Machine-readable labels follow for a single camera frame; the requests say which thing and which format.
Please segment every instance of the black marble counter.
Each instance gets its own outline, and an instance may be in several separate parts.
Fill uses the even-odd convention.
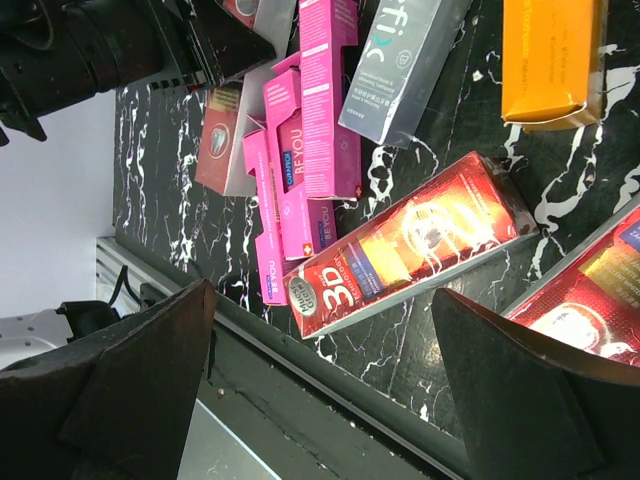
[[[361,0],[369,15],[376,4]],[[602,125],[525,134],[500,118],[502,0],[474,0],[411,148],[365,142],[368,190],[359,204],[336,203],[339,232],[353,230],[470,150],[501,157],[543,233],[448,286],[494,310],[505,308],[640,188],[637,29],[640,1],[611,0]],[[194,182],[203,99],[151,96],[144,87],[118,93],[114,223],[175,268],[210,278],[242,308],[299,339],[290,309],[261,302],[256,199],[222,198]],[[416,419],[460,437],[431,319],[432,295],[305,344],[411,409]]]

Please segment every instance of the red toothpaste box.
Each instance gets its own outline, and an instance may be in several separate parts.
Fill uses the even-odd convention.
[[[227,192],[231,145],[238,122],[240,88],[225,86],[209,92],[204,114],[195,179],[221,195]]]
[[[503,315],[575,348],[640,366],[640,196]]]
[[[253,28],[258,3],[259,0],[223,0],[222,6]],[[220,195],[252,195],[256,190],[255,180],[248,176],[229,184],[241,94],[242,84],[236,83],[207,95],[195,180]]]
[[[449,281],[537,232],[500,165],[470,153],[284,281],[303,338]]]

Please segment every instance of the white wall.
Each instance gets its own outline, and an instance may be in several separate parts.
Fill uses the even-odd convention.
[[[41,119],[40,143],[0,147],[0,318],[96,295],[95,240],[112,234],[115,94]]]

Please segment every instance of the gray box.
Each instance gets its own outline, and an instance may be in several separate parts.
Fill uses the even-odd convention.
[[[407,148],[472,0],[381,0],[340,125]]]

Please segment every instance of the cardboard box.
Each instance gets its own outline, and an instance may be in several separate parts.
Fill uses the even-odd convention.
[[[298,53],[276,65],[274,71],[278,76],[264,87],[269,149],[287,260],[310,257],[336,241],[333,203],[330,200],[309,200],[299,163],[293,163],[294,160],[300,162],[300,154],[304,152],[304,145],[300,142],[302,103],[300,71],[297,69],[299,63]],[[291,128],[291,122],[298,122],[298,128]],[[294,134],[296,139],[282,138],[284,132]]]
[[[607,0],[504,0],[502,117],[562,130],[602,114]]]
[[[256,122],[256,126],[258,130],[244,138],[243,148],[247,173],[256,177],[263,228],[263,233],[256,237],[262,302],[265,305],[288,305],[283,286],[284,276],[299,262],[287,262],[284,258],[267,131],[259,122]]]
[[[407,148],[471,0],[381,0],[340,125]]]
[[[362,196],[360,136],[338,125],[348,88],[343,47],[357,45],[354,0],[300,2],[304,182],[310,198]]]
[[[286,55],[296,0],[225,0],[223,4],[245,24],[251,23],[246,14],[255,9],[253,30],[273,44],[276,61],[248,72],[239,87],[222,87],[239,88],[242,92],[235,111],[233,128],[229,125],[232,122],[231,113],[225,111],[220,120],[220,114],[216,110],[205,110],[203,140],[198,154],[195,180],[221,195],[250,197],[256,194],[256,179],[246,172],[242,139],[255,129],[251,117],[264,118],[262,87],[274,77],[271,67]],[[224,146],[228,159],[224,161],[212,158],[203,146],[207,142],[211,143],[211,135],[215,135],[214,130],[220,128],[219,123],[223,123],[229,129],[227,143]]]
[[[207,94],[195,180],[221,195],[227,191],[240,88],[238,85],[220,87]]]
[[[430,290],[537,232],[498,163],[470,153],[285,277],[303,338]]]
[[[640,196],[503,315],[575,348],[640,367]]]

